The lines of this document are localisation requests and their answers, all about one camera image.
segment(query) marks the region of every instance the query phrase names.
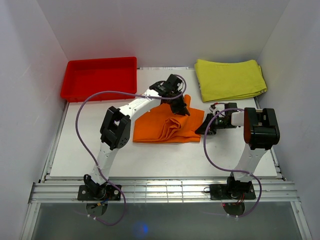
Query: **glass panel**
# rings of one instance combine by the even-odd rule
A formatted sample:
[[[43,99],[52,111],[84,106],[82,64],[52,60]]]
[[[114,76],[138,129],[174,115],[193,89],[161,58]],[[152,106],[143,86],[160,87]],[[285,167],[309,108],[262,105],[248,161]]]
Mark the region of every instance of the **glass panel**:
[[[253,203],[246,203],[249,209]],[[83,203],[42,203],[33,240],[271,240],[302,239],[290,202],[261,202],[246,217],[224,214],[220,203],[148,203],[128,204],[123,220],[105,226],[86,213]],[[101,217],[112,222],[123,210],[122,204],[109,204]]]

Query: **cable clip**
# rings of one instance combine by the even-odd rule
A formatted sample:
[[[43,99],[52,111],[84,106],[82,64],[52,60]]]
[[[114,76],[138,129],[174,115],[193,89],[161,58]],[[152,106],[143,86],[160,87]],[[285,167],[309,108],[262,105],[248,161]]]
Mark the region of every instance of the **cable clip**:
[[[151,100],[151,99],[148,97],[148,94],[145,94],[144,96],[145,96],[145,97],[144,97],[145,99]]]

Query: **black bracket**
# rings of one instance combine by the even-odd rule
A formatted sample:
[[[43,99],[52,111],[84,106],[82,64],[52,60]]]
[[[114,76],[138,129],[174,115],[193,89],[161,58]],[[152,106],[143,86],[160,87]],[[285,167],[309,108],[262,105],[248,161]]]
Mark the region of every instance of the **black bracket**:
[[[121,185],[116,185],[116,186],[119,189],[122,188]],[[108,202],[109,202],[109,201],[119,201],[121,199],[121,193],[114,186],[103,184],[103,185],[101,185],[101,188],[103,188],[105,190],[104,191],[105,194],[100,199],[97,199],[97,198],[93,197],[92,194],[90,194],[86,185],[80,185],[77,200],[102,202],[102,201],[108,199]]]
[[[103,214],[105,214],[105,212],[107,211],[108,202],[103,203],[103,204],[101,204],[99,206],[97,204],[94,204],[94,203],[87,203],[85,205],[85,209],[86,209],[86,213],[87,214],[99,217],[99,216],[102,216]]]
[[[101,142],[110,146],[110,150],[124,147],[130,139],[131,120],[120,112],[119,108],[109,107],[100,128]]]
[[[149,89],[155,90],[161,97],[173,98],[181,94],[181,91],[178,90],[181,83],[182,80],[179,77],[170,74],[166,81],[156,82],[155,84],[152,84]],[[173,114],[190,116],[187,104],[182,95],[176,99],[162,100],[161,103],[169,104]]]
[[[244,109],[243,136],[251,150],[269,150],[280,140],[280,131],[275,110],[264,108],[263,110],[253,107]]]
[[[215,104],[211,105],[211,108],[214,110],[216,109]],[[236,109],[237,104],[234,102],[225,103],[224,109]],[[205,134],[206,128],[210,122],[210,120],[218,113],[219,111],[216,111],[213,113],[208,113],[205,117],[204,122],[200,127],[198,127],[197,130],[195,130],[196,134]],[[215,135],[217,133],[217,129],[235,129],[237,126],[233,126],[231,124],[231,116],[233,113],[237,112],[236,110],[230,110],[226,111],[225,115],[218,116],[210,125],[210,128],[208,130],[208,135]]]
[[[210,184],[211,200],[237,200],[244,195],[245,200],[256,199],[252,182],[236,181],[233,176],[228,177],[226,184]]]
[[[232,202],[224,202],[222,204],[224,211],[227,214],[233,215],[233,216],[240,216],[242,214],[244,214],[245,210],[246,210],[246,206],[245,204],[242,203],[232,203]]]

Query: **white board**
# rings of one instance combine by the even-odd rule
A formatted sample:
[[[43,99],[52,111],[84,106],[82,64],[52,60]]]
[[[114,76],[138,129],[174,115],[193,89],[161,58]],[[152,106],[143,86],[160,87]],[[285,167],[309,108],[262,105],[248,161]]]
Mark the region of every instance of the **white board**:
[[[71,60],[139,67],[257,59],[289,0],[37,0]]]
[[[170,74],[179,74],[187,82],[186,94],[191,96],[192,108],[202,109],[205,116],[209,113],[211,103],[203,103],[199,84],[194,70],[138,70],[138,93],[144,93],[153,83],[166,80]],[[79,132],[92,150],[98,155],[100,149],[100,127],[107,109],[110,106],[120,107],[130,100],[107,102],[89,102],[79,118]],[[239,108],[252,107],[256,104],[253,98],[233,101]],[[59,144],[51,169],[51,177],[70,178],[89,174],[94,161],[81,145],[75,130],[75,119],[80,103],[69,105],[64,121]],[[243,152],[245,142],[243,128],[221,129],[215,136],[209,136],[207,151],[211,159],[220,167],[233,169]],[[275,177],[277,175],[270,152],[261,159],[255,174],[258,177]],[[129,178],[188,178],[188,177],[226,177],[228,172],[214,168],[206,159],[201,142],[190,143],[133,143],[129,141],[114,160],[110,171],[111,177]]]

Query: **white table surface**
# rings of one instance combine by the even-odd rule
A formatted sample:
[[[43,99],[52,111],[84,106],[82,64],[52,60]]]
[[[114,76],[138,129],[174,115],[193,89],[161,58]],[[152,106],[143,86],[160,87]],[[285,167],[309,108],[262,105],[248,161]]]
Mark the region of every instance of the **white table surface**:
[[[137,92],[142,94],[153,83],[167,80],[170,74],[179,74],[187,82],[186,94],[191,96],[192,108],[209,113],[212,102],[203,103],[196,72],[186,70],[138,70]],[[98,156],[100,149],[100,127],[110,106],[120,107],[131,100],[112,100],[89,102],[83,108],[79,118],[79,131],[93,154]],[[238,108],[252,107],[253,98],[236,100]],[[81,145],[75,130],[75,119],[80,103],[70,103],[63,129],[54,157],[50,176],[52,178],[82,177],[89,174],[94,161]],[[131,139],[117,154],[110,171],[110,177],[127,178],[188,178],[188,177],[227,177],[228,172],[214,168],[206,159],[203,149],[203,137],[200,142],[190,143],[133,143],[134,127],[131,127]],[[217,134],[208,136],[207,151],[211,159],[220,167],[233,169],[245,146],[243,128],[218,129]],[[258,177],[275,177],[277,172],[273,158],[268,151],[258,164],[254,174]]]

